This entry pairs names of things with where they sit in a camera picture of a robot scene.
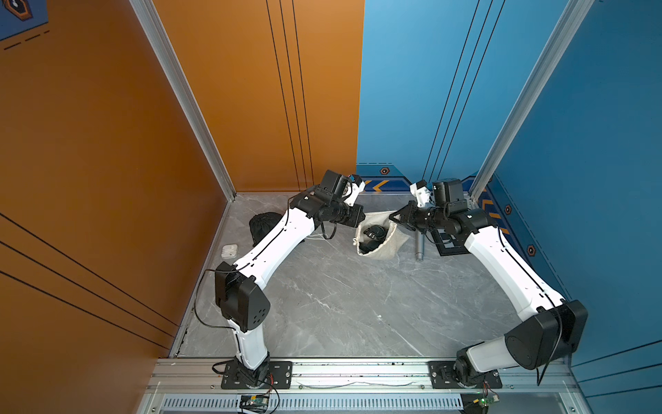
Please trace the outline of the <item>black hair dryer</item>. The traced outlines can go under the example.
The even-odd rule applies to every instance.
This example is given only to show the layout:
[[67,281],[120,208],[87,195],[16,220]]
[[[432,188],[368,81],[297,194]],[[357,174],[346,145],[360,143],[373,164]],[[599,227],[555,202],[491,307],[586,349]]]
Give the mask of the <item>black hair dryer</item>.
[[367,255],[372,251],[379,248],[388,236],[388,229],[381,225],[372,225],[363,231],[363,235],[367,238],[361,241],[359,248],[362,255]]

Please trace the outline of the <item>beige printed drawstring pouch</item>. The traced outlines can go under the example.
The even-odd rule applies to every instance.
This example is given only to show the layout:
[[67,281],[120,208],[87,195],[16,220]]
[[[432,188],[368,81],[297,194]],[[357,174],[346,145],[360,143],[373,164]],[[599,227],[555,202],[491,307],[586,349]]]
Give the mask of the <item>beige printed drawstring pouch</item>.
[[353,245],[359,257],[372,260],[394,259],[400,248],[410,240],[390,219],[394,210],[365,214],[356,229]]

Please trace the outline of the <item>black drawstring pouch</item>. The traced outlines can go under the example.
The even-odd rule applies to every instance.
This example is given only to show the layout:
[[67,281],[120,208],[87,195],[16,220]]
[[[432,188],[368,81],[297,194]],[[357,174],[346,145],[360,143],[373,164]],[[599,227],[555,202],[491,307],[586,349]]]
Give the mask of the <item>black drawstring pouch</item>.
[[264,212],[249,220],[249,230],[256,247],[279,223],[282,216],[277,212]]

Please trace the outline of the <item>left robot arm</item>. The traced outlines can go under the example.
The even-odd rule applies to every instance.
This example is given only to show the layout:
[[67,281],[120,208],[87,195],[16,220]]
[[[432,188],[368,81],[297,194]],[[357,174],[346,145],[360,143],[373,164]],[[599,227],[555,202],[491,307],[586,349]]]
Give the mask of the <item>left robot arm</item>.
[[293,196],[276,226],[234,264],[215,270],[215,304],[234,331],[236,355],[230,362],[249,387],[268,386],[270,355],[262,324],[271,309],[264,292],[281,263],[305,238],[324,224],[356,228],[365,219],[356,199],[362,186],[348,195],[310,188]]

